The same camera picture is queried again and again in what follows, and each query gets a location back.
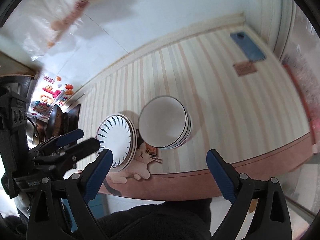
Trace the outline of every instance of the frying pan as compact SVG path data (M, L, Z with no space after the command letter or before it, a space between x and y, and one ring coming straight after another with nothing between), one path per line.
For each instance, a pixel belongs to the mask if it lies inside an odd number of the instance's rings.
M60 135L62 115L63 113L61 108L57 104L55 104L50 112L47 126L45 128L45 135L44 135L45 141L52 137Z

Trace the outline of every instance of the person's leg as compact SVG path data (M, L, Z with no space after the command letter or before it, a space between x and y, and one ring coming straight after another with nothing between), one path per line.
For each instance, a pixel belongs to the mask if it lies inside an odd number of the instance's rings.
M199 199L199 200L188 200L188 201L166 201L161 205L179 209L179 210L187 210L190 211L197 216L199 216L207 226L207 229L210 229L211 222L211 211L210 211L210 203L211 198L207 199Z

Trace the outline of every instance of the cat illustration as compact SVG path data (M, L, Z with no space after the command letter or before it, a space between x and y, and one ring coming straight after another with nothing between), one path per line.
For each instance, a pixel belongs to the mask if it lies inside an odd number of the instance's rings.
M156 161L161 163L162 160L156 156L156 148L143 142L136 150L131 163L124 170L119 172L109 172L107 177L115 184L125 184L127 178L148 179L150 172L148 171L148 163Z

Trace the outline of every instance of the metal screw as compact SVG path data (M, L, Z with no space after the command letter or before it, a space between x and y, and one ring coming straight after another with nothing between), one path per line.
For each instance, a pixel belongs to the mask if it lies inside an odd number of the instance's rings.
M241 178L241 179L248 179L248 175L245 174L245 173L241 173L241 174L240 174L240 178Z
M41 182L42 182L43 184L46 184L48 181L49 181L49 178L48 178L48 177L45 177L45 178L43 178L43 179L41 180Z
M79 173L74 173L71 175L72 179L79 179L80 178L80 174Z
M277 180L277 178L272 177L272 178L271 178L271 182L274 183L274 184L277 184L277 183L278 183L278 180Z

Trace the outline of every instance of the plastic bag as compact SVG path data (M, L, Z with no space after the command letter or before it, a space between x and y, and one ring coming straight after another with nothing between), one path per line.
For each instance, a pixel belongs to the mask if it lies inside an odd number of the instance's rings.
M73 33L84 9L99 0L22 0L2 32L30 55L43 56L66 32Z

